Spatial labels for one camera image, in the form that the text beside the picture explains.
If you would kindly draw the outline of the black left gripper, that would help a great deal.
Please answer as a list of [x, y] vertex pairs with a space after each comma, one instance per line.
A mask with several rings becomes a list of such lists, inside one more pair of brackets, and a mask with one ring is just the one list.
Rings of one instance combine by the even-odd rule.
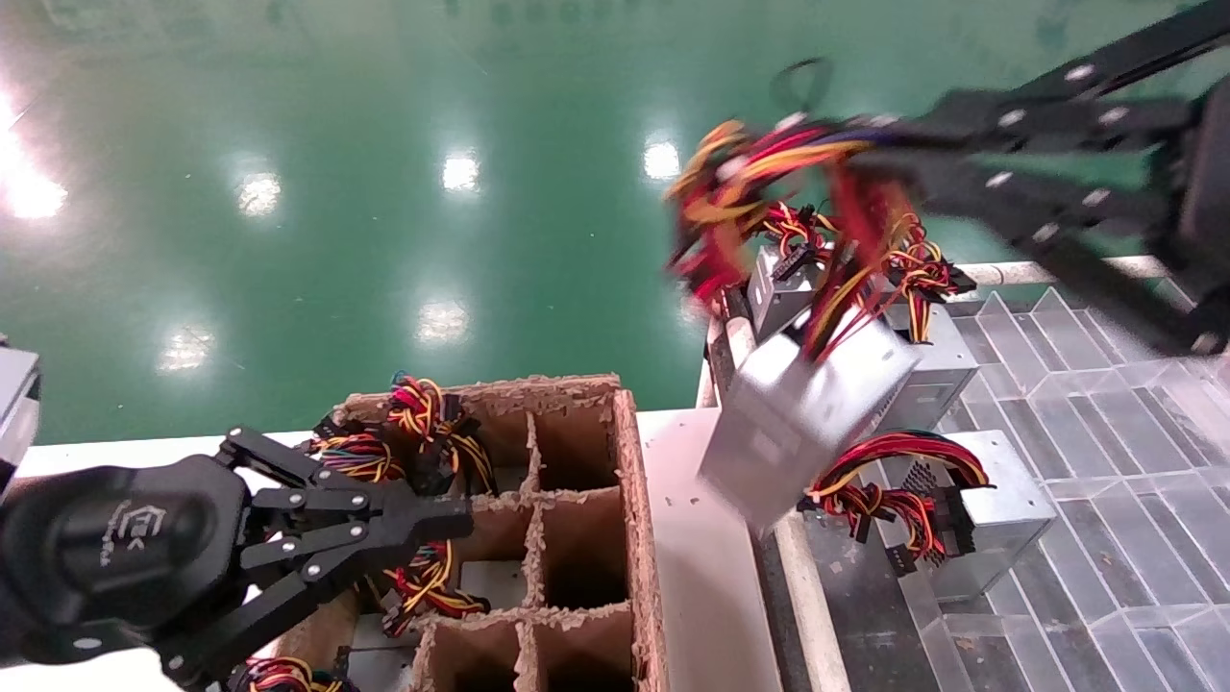
[[[183, 690], [351, 690], [344, 664], [258, 650], [368, 576], [474, 533], [466, 499], [357, 481], [250, 428], [229, 431], [216, 460], [14, 482], [2, 499], [2, 664], [159, 643], [164, 674]], [[240, 468], [277, 486], [251, 499]], [[267, 537], [304, 535], [245, 549], [251, 565], [237, 576], [248, 501]]]

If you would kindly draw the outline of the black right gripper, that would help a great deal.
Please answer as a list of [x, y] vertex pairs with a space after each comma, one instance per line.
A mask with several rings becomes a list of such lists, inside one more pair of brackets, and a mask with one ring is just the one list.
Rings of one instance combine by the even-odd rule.
[[[904, 186], [922, 210], [980, 222], [1058, 284], [1164, 358], [1228, 350], [1229, 84], [1199, 98], [1113, 93], [1228, 44], [1228, 2], [1202, 1], [1011, 90], [950, 90], [927, 113], [879, 128], [849, 165]], [[1183, 165], [1182, 200], [1080, 186], [972, 161], [972, 154], [1129, 152]], [[1141, 241], [1194, 294], [1184, 309], [1105, 259], [1093, 231]]]

